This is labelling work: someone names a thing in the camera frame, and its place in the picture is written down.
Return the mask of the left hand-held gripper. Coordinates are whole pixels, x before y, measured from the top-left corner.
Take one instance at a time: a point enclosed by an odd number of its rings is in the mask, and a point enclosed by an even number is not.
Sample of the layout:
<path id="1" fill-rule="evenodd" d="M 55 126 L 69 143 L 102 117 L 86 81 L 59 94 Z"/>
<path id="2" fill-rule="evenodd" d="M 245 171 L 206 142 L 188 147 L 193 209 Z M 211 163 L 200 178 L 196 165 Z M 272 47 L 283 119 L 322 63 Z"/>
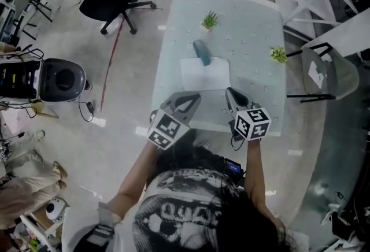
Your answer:
<path id="1" fill-rule="evenodd" d="M 147 140 L 167 150 L 190 130 L 190 121 L 201 103 L 194 91 L 175 92 L 159 107 L 151 120 Z"/>

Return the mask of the teal rectangular block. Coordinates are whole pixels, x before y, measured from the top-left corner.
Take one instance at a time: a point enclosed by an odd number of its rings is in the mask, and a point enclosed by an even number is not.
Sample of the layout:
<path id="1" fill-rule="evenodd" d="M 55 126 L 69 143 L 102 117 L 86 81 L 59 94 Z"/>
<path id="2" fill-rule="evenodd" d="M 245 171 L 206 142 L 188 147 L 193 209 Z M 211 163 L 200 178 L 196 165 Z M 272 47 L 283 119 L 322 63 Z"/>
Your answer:
<path id="1" fill-rule="evenodd" d="M 210 65 L 210 51 L 204 41 L 200 39 L 193 41 L 193 49 L 197 57 L 201 59 L 203 66 Z"/>

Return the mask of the person's right forearm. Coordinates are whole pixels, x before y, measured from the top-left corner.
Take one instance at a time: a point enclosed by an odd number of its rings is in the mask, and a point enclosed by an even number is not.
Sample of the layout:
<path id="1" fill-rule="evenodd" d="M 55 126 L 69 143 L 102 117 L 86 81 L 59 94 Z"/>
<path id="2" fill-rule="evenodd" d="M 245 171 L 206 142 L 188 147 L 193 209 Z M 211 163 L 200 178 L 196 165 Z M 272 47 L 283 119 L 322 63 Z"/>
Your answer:
<path id="1" fill-rule="evenodd" d="M 247 143 L 245 190 L 255 205 L 265 204 L 265 180 L 259 140 Z"/>

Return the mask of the person's black trousers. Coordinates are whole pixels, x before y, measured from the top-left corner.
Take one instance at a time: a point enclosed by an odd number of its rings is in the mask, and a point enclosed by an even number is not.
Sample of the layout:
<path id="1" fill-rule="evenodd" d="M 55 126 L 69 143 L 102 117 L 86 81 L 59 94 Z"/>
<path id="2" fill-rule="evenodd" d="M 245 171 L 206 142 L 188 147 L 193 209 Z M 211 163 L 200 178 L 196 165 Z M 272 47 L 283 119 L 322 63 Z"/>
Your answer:
<path id="1" fill-rule="evenodd" d="M 170 150 L 171 169 L 207 169 L 226 172 L 226 161 L 220 155 L 213 154 L 201 145 L 195 145 L 197 131 L 189 130 Z"/>

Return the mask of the yellow-green leafy potted plant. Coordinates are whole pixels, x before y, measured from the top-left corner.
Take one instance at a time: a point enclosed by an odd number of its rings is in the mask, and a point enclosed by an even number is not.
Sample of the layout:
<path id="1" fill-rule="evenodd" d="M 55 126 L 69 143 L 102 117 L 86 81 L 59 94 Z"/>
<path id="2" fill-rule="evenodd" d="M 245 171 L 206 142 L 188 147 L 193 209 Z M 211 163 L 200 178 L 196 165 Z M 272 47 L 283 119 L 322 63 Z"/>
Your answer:
<path id="1" fill-rule="evenodd" d="M 284 47 L 271 47 L 270 59 L 279 64 L 285 64 L 288 61 Z"/>

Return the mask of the light blue floral tablecloth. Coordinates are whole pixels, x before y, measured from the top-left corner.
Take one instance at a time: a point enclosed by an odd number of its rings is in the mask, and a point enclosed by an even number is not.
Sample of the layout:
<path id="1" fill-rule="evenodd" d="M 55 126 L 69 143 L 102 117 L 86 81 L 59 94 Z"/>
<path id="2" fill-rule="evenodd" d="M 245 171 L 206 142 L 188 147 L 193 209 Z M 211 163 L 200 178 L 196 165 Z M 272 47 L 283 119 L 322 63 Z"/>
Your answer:
<path id="1" fill-rule="evenodd" d="M 206 32 L 203 18 L 216 12 L 219 24 Z M 197 58 L 193 41 L 202 40 L 210 57 L 229 62 L 231 87 L 250 95 L 265 108 L 272 123 L 270 136 L 282 133 L 286 71 L 270 59 L 271 47 L 284 45 L 282 17 L 267 0 L 172 0 L 154 83 L 151 109 L 174 92 L 185 90 L 180 60 Z M 197 91 L 201 104 L 190 125 L 209 131 L 229 131 L 225 90 Z"/>

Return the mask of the black device with blue screen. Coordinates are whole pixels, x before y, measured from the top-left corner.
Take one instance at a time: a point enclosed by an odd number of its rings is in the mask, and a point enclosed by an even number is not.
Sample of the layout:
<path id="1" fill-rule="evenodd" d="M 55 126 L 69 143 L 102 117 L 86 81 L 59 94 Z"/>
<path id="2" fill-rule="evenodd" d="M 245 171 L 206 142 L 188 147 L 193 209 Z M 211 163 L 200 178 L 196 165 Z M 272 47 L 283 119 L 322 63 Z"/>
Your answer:
<path id="1" fill-rule="evenodd" d="M 228 168 L 229 171 L 233 172 L 236 175 L 242 175 L 243 174 L 243 169 L 242 169 L 241 164 L 239 164 L 237 162 L 234 162 L 232 160 L 229 160 L 227 158 L 225 159 L 225 161 L 226 161 L 227 168 Z"/>

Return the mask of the green spiky potted plant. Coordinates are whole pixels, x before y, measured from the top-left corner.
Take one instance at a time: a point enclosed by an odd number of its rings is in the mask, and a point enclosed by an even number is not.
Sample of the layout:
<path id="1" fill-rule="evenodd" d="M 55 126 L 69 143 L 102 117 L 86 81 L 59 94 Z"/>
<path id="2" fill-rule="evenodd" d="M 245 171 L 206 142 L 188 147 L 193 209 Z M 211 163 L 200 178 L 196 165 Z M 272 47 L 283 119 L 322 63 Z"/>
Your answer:
<path id="1" fill-rule="evenodd" d="M 202 20 L 201 26 L 206 31 L 211 31 L 215 26 L 219 24 L 218 16 L 216 12 L 210 11 Z"/>

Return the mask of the white card with green mark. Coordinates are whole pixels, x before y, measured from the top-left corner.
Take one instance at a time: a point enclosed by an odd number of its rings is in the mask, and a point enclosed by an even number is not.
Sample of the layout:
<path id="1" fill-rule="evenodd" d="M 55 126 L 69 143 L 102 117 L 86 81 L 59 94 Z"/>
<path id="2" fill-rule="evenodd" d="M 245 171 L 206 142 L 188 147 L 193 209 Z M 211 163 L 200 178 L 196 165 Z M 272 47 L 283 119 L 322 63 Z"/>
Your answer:
<path id="1" fill-rule="evenodd" d="M 325 76 L 319 72 L 316 63 L 313 61 L 310 63 L 308 75 L 318 88 L 322 88 Z"/>

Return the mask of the red floor tape line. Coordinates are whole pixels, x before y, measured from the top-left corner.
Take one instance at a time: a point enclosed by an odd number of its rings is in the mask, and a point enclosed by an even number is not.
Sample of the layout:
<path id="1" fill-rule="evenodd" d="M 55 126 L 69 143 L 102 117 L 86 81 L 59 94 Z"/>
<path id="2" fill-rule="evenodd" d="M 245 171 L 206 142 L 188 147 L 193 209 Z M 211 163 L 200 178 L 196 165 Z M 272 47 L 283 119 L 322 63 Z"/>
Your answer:
<path id="1" fill-rule="evenodd" d="M 105 80 L 104 80 L 104 83 L 103 83 L 103 89 L 102 89 L 102 95 L 101 95 L 101 104 L 100 104 L 100 110 L 99 110 L 100 112 L 103 111 L 103 106 L 104 106 L 104 103 L 105 103 L 105 94 L 106 94 L 107 83 L 108 83 L 108 76 L 109 76 L 110 68 L 111 68 L 112 63 L 113 63 L 114 54 L 116 52 L 116 48 L 117 48 L 117 45 L 118 45 L 118 42 L 119 42 L 119 39 L 120 39 L 121 31 L 123 29 L 123 23 L 124 23 L 124 20 L 122 20 L 119 24 L 117 34 L 116 34 L 116 37 L 115 37 L 115 40 L 114 40 L 112 52 L 111 52 L 111 55 L 110 55 L 110 58 L 109 58 L 108 67 L 106 69 Z"/>

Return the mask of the grey-green chair with black legs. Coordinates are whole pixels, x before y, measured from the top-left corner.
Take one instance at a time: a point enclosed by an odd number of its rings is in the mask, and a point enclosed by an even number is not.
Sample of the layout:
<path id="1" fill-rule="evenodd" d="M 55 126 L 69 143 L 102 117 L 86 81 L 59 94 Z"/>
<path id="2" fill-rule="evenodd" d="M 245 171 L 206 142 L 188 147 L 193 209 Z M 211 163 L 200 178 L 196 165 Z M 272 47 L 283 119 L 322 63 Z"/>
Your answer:
<path id="1" fill-rule="evenodd" d="M 299 98 L 301 103 L 337 101 L 353 93 L 359 85 L 359 74 L 356 66 L 341 56 L 328 43 L 304 47 L 287 55 L 287 58 L 300 55 L 302 60 L 304 94 L 288 95 L 288 98 Z M 325 78 L 322 88 L 318 88 L 309 77 L 311 62 L 315 62 Z"/>

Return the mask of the dark grey rounded pod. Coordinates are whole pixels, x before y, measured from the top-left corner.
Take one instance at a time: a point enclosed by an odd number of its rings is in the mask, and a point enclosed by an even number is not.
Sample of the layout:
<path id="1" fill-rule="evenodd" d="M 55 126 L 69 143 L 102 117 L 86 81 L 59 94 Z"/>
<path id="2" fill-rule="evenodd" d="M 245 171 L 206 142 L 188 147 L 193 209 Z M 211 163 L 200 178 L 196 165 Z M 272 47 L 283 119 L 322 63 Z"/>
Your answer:
<path id="1" fill-rule="evenodd" d="M 66 102 L 77 98 L 86 87 L 84 69 L 68 60 L 44 60 L 40 73 L 39 99 L 43 102 Z"/>

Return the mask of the white tabletop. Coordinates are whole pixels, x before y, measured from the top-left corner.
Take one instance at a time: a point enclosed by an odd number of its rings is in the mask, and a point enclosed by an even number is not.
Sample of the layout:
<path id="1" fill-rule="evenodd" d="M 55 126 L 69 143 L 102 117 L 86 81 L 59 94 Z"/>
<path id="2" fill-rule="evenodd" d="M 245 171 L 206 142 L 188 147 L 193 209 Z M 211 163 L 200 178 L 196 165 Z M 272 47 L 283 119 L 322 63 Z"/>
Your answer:
<path id="1" fill-rule="evenodd" d="M 343 57 L 370 49 L 370 8 L 303 45 L 328 43 Z"/>

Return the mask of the white round device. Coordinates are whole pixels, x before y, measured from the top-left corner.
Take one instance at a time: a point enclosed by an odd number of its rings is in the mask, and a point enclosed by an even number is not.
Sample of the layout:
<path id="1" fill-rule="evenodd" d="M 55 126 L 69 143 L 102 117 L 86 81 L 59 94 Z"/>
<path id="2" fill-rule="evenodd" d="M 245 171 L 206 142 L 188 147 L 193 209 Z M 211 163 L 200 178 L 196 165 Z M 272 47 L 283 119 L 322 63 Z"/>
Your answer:
<path id="1" fill-rule="evenodd" d="M 68 205 L 63 199 L 54 197 L 46 205 L 46 216 L 53 223 L 60 222 L 64 218 L 67 207 Z"/>

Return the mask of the light grey chair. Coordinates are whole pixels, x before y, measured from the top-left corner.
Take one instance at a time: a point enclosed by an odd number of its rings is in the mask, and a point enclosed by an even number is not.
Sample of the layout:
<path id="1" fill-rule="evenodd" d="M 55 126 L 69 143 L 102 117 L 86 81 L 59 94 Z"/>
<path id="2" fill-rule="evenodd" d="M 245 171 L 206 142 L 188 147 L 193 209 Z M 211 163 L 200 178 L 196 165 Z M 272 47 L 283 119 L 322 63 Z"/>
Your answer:
<path id="1" fill-rule="evenodd" d="M 37 0 L 15 0 L 14 2 L 14 16 L 13 16 L 13 25 L 16 27 L 15 35 L 18 36 L 18 33 L 21 31 L 26 34 L 29 38 L 36 40 L 36 37 L 32 36 L 29 32 L 25 30 L 27 26 L 36 28 L 36 24 L 30 23 L 33 17 L 40 13 L 51 23 L 53 22 L 50 14 L 46 14 L 45 10 L 52 13 L 52 9 L 41 3 Z"/>

